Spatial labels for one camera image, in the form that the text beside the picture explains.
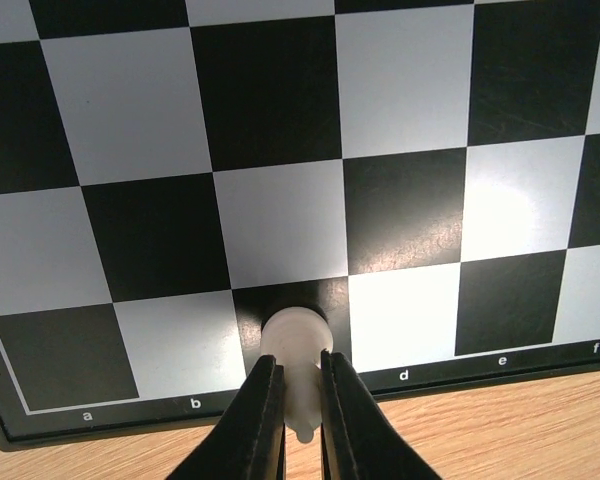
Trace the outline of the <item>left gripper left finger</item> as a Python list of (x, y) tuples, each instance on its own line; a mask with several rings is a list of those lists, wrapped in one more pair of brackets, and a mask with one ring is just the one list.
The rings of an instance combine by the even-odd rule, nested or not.
[(272, 355), (258, 359), (218, 423), (170, 479), (283, 479), (285, 383)]

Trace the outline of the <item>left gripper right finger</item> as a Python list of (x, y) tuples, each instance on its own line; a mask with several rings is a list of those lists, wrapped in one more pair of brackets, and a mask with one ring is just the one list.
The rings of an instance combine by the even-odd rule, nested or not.
[(340, 352), (321, 352), (321, 448), (325, 479), (438, 479), (391, 426)]

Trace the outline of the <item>white chess piece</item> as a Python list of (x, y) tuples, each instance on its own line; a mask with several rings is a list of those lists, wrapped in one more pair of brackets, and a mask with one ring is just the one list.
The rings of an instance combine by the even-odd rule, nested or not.
[(260, 353), (275, 357), (283, 368), (284, 422), (297, 440), (310, 443), (321, 425), (321, 353), (333, 349), (326, 320), (304, 307), (273, 314), (261, 333)]

